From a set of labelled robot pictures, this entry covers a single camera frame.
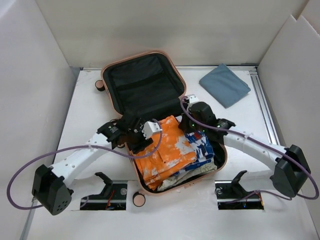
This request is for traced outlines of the grey cloth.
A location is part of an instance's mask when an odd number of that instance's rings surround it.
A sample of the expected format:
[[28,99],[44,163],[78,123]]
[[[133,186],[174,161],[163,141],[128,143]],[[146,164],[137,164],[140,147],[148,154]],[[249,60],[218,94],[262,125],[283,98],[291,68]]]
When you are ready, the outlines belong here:
[[251,91],[224,63],[202,77],[199,84],[225,109],[239,102]]

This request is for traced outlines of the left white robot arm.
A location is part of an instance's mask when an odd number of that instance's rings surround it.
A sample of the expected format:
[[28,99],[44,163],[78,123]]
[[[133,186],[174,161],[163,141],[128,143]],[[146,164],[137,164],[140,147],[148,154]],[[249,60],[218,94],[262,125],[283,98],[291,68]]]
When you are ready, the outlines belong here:
[[78,176],[98,158],[107,153],[117,153],[116,147],[131,144],[137,152],[153,143],[152,137],[162,136],[162,127],[155,119],[142,121],[137,118],[132,124],[125,119],[112,120],[101,127],[84,145],[72,147],[64,160],[47,167],[39,166],[34,175],[32,195],[53,216],[62,213],[76,199],[98,195],[107,198],[112,192],[113,181],[104,173],[96,172],[91,177]]

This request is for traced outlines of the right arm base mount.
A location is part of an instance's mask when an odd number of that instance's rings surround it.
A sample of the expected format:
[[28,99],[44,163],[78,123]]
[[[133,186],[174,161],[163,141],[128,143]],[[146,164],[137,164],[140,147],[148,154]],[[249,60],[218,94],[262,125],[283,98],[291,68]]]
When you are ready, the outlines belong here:
[[240,180],[247,170],[240,171],[232,180],[216,180],[215,195],[219,210],[264,210],[260,193],[246,191]]

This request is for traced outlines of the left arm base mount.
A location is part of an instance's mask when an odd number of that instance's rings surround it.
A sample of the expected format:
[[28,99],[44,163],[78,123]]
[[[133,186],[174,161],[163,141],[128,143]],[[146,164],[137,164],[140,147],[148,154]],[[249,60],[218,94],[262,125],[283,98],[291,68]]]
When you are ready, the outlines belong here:
[[95,173],[102,179],[104,188],[99,194],[85,196],[80,201],[81,211],[125,211],[127,208],[128,182],[111,180],[102,172]]

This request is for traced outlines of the orange white cloth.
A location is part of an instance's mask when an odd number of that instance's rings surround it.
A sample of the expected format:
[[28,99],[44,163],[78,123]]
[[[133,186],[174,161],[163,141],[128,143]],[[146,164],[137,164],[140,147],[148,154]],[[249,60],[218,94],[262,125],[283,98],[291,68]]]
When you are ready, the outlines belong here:
[[134,160],[145,185],[153,191],[165,179],[197,159],[196,152],[184,132],[179,129],[179,122],[174,116],[168,116],[159,123],[162,127],[162,139],[158,134],[152,136],[153,143],[137,156],[147,155],[160,143],[158,149],[148,157]]

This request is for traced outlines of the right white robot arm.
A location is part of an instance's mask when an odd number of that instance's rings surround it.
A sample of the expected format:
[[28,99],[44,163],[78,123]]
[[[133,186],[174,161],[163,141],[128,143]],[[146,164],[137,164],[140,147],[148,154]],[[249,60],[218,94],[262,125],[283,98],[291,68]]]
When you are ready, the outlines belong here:
[[203,101],[192,101],[190,97],[180,100],[183,111],[179,128],[184,133],[203,133],[210,143],[239,150],[267,166],[267,170],[249,172],[242,170],[227,186],[235,202],[254,194],[278,191],[277,197],[291,200],[307,179],[311,171],[302,149],[296,145],[285,147],[266,143],[251,133],[237,128],[225,118],[216,118],[211,107]]

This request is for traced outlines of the pink hard-shell suitcase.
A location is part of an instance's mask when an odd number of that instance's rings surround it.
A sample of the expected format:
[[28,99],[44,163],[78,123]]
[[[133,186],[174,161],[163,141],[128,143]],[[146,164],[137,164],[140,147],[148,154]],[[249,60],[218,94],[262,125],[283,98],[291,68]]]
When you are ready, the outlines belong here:
[[[106,91],[114,110],[126,119],[141,118],[142,121],[155,118],[161,121],[169,116],[182,114],[180,100],[185,95],[187,85],[174,66],[172,60],[163,51],[150,51],[118,60],[101,70],[101,79],[95,82],[98,91]],[[190,187],[202,178],[220,171],[227,163],[228,154],[224,146],[210,143],[214,157],[211,162],[217,170],[195,175],[182,183],[164,191],[152,190],[145,185],[137,169],[134,156],[126,145],[130,161],[135,170],[141,190],[133,197],[133,204],[138,207],[139,200],[146,195],[159,195],[181,187]]]

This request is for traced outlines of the cream green printed cloth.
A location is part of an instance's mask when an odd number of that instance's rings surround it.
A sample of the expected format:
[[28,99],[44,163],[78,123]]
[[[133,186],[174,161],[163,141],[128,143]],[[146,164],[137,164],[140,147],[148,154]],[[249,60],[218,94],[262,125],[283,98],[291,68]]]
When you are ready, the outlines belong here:
[[192,170],[187,170],[182,173],[178,173],[177,175],[172,175],[165,179],[162,184],[157,188],[158,191],[165,191],[170,187],[174,187],[182,182],[188,180],[191,177],[194,177],[199,174],[207,174],[212,171],[216,171],[218,167],[215,165],[214,162],[206,163],[200,167],[197,167]]

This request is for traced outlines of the blue white red cloth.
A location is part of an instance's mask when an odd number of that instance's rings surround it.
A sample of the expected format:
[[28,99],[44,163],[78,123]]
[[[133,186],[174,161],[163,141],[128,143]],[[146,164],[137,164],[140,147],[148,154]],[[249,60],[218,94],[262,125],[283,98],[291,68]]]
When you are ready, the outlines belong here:
[[196,154],[196,159],[193,163],[190,163],[183,169],[175,172],[173,175],[179,175],[191,170],[195,170],[205,164],[211,163],[215,156],[213,147],[210,144],[208,137],[203,131],[195,131],[191,133],[185,133],[188,143]]

